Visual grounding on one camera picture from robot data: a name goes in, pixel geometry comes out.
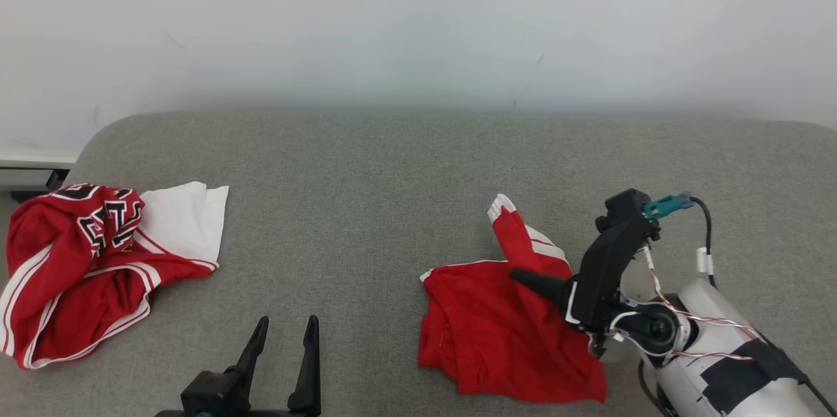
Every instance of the teal connector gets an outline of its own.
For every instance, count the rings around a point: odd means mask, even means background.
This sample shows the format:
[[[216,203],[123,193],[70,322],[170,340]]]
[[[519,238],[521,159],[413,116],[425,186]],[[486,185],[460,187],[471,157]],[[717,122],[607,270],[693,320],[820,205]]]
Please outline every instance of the teal connector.
[[[657,221],[659,218],[666,217],[679,209],[687,209],[692,206],[694,206],[694,202],[691,201],[691,193],[689,192],[669,195],[645,205],[645,217]]]

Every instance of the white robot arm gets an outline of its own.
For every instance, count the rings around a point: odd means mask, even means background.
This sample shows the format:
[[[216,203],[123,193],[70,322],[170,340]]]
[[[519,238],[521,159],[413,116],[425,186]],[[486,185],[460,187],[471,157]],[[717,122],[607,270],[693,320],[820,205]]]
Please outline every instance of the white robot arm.
[[[699,271],[678,294],[664,294],[651,258],[660,238],[658,220],[699,205],[706,215],[706,247]],[[605,202],[607,216],[568,280],[529,271],[511,277],[558,304],[565,324],[590,337],[589,352],[601,361],[640,352],[639,380],[661,414],[669,417],[813,417],[799,399],[807,384],[831,415],[834,409],[790,358],[774,346],[717,291],[711,264],[711,218],[688,193],[652,202],[627,190]],[[643,369],[657,376],[648,390]]]

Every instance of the gray table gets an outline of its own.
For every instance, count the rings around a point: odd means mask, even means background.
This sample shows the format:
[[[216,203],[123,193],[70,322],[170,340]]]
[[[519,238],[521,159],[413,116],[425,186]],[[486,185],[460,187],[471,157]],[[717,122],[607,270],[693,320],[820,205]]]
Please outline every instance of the gray table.
[[[265,314],[251,398],[281,408],[314,313],[326,416],[653,415],[635,361],[607,368],[607,405],[460,396],[416,366],[419,275],[502,258],[485,216],[497,193],[577,267],[604,199],[629,187],[708,202],[721,291],[837,402],[835,149],[834,132],[793,123],[134,116],[99,132],[69,181],[230,185],[221,268],[160,289],[149,318],[80,363],[24,373],[0,360],[2,413],[151,417],[198,371],[232,364]],[[696,274],[703,229],[699,211],[664,220],[655,261],[667,291]]]

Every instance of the red garment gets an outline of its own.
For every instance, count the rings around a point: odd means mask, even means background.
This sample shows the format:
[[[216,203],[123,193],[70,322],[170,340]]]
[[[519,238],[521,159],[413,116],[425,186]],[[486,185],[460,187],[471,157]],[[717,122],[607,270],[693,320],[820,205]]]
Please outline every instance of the red garment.
[[[509,277],[512,268],[569,278],[563,251],[526,224],[504,195],[489,218],[508,260],[435,268],[422,275],[430,309],[418,364],[439,367],[460,393],[531,402],[604,402],[601,363],[588,336],[567,328],[556,306]]]
[[[226,196],[197,182],[142,198],[78,184],[21,205],[0,297],[4,354],[21,369],[79,359],[147,316],[154,288],[211,274]]]

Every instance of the black tape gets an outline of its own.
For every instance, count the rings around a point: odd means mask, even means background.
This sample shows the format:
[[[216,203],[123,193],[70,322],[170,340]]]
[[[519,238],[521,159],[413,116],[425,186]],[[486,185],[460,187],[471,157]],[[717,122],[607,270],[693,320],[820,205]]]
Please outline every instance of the black tape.
[[[799,382],[808,381],[805,373],[802,373],[782,349],[769,346],[761,340],[750,340],[732,354],[751,357],[753,361],[723,358],[700,373],[700,378],[706,381],[703,394],[712,407],[721,412],[729,414],[744,399],[776,379],[793,378]]]

